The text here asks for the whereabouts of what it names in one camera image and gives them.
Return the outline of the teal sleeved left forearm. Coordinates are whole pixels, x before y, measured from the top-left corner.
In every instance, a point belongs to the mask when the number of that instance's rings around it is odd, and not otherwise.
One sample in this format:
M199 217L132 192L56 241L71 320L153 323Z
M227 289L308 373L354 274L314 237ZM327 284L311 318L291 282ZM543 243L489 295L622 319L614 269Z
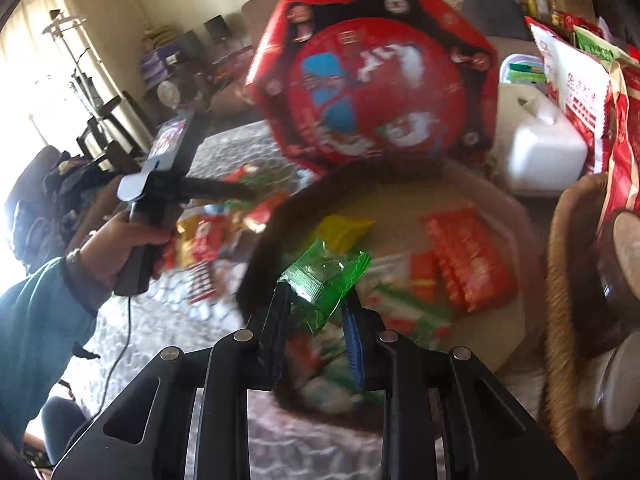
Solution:
M80 252L54 258L1 296L1 434L23 446L28 423L46 403L73 351L96 329L111 289Z

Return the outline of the person's left hand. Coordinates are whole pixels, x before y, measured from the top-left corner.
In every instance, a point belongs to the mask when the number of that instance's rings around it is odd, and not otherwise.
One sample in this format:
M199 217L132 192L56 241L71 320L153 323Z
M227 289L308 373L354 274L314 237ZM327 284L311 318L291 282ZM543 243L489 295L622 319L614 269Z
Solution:
M168 229L130 222L127 211L115 214L96 231L79 251L90 275L102 285L113 287L134 248L164 246L171 239Z

